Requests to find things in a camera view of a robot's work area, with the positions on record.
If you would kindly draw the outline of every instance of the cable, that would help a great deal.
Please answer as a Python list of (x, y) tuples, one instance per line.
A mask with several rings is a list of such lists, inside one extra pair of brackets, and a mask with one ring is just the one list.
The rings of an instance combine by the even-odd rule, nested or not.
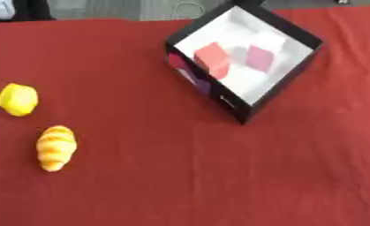
[(185, 5), (185, 4), (188, 4), (188, 5), (193, 5), (193, 6), (197, 6), (198, 8), (200, 8), (200, 11), (201, 11), (201, 16), (204, 15), (204, 13), (207, 11), (204, 6), (202, 6), (201, 4), (196, 4), (194, 2), (180, 2), (180, 3), (177, 3), (172, 11), (172, 14), (171, 14), (171, 19), (177, 19), (177, 12), (180, 8), (180, 6), (182, 5)]

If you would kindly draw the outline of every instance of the floor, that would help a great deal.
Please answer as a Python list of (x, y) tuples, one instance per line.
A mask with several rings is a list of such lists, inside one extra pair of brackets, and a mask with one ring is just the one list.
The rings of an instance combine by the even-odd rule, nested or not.
[[(197, 18), (227, 0), (48, 0), (59, 19), (123, 18), (166, 20)], [(370, 0), (351, 0), (353, 5)], [(267, 0), (269, 9), (337, 6), (335, 0)]]

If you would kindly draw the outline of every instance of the cube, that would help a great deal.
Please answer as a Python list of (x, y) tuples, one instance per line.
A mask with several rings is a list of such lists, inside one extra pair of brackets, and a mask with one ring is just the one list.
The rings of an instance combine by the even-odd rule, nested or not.
[(267, 73), (274, 61), (274, 54), (257, 46), (251, 46), (247, 53), (246, 62), (258, 71)]
[(229, 73), (229, 55), (216, 42), (197, 50), (194, 53), (194, 60), (216, 79), (223, 79)]

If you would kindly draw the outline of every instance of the red tablecloth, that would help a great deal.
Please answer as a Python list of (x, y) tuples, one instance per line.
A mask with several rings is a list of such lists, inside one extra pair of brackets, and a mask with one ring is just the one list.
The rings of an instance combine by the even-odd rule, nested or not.
[[(0, 225), (370, 226), (370, 7), (279, 13), (327, 44), (247, 126), (163, 62), (189, 21), (0, 25), (0, 89), (42, 99), (0, 111)], [(79, 150), (49, 174), (54, 124)]]

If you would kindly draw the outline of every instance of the purple object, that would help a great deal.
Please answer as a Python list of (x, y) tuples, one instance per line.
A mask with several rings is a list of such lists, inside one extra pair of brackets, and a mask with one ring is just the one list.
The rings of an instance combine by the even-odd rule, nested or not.
[(251, 46), (248, 50), (246, 62), (249, 66), (262, 72), (268, 72), (273, 64), (274, 54), (257, 46)]
[(196, 87), (199, 88), (199, 90), (203, 94), (209, 94), (211, 85), (209, 82), (205, 81), (204, 79), (198, 79), (194, 76), (192, 73), (192, 70), (187, 66), (186, 62), (182, 59), (182, 57), (170, 53), (168, 55), (168, 62), (169, 64), (174, 67), (180, 74), (187, 78), (190, 82), (192, 82)]

